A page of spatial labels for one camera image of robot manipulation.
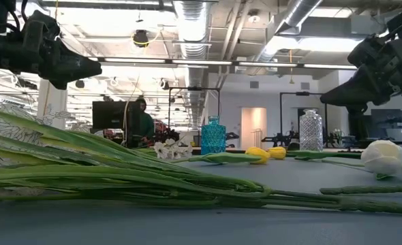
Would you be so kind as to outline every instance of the black frame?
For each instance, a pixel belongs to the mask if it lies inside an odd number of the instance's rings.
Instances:
[[[310,92],[296,92],[296,93],[291,93],[291,92],[281,92],[280,93],[280,132],[283,134],[283,95],[296,95],[296,96],[310,96],[310,95],[323,95],[323,93],[310,93]],[[324,109],[325,109],[325,135],[328,137],[328,110],[327,110],[327,104],[324,104]]]
[[[168,127],[171,128],[171,92],[172,89],[186,89],[188,91],[217,91],[217,115],[219,117],[221,113],[221,89],[220,88],[202,88],[202,87],[169,87],[169,96],[168,96]]]

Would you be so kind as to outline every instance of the yellow tulip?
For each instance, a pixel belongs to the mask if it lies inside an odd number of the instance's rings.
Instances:
[[[252,162],[253,164],[266,164],[269,160],[270,154],[267,151],[260,149],[258,147],[250,147],[247,149],[245,154],[250,154],[252,156],[259,156],[261,159],[259,161]]]
[[[284,147],[274,147],[274,148],[269,148],[268,149],[270,157],[276,159],[276,160],[283,160],[285,159],[285,148]]]

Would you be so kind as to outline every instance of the blue glass vase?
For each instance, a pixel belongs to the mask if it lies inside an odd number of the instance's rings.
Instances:
[[[226,127],[219,125],[218,116],[209,116],[201,130],[201,154],[226,151]]]

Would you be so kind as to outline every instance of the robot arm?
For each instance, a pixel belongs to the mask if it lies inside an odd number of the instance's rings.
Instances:
[[[0,27],[8,26],[10,5],[6,3],[14,6],[15,0],[0,0]],[[102,72],[99,62],[76,54],[65,46],[59,37],[60,28],[50,16],[36,10],[27,19],[22,31],[14,30],[0,35],[0,69],[8,69],[14,74],[38,74],[62,90],[67,88],[68,82]]]
[[[348,61],[358,68],[357,72],[346,83],[323,94],[322,103],[363,113],[368,102],[382,105],[402,95],[402,13],[387,25],[387,36],[372,35],[355,47]]]

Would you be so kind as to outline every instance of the glass vase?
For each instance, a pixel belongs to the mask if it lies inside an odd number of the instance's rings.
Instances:
[[[226,127],[219,125],[218,116],[209,116],[201,130],[201,154],[226,151]]]
[[[321,152],[324,149],[322,117],[316,110],[306,110],[300,117],[299,145],[301,150]]]

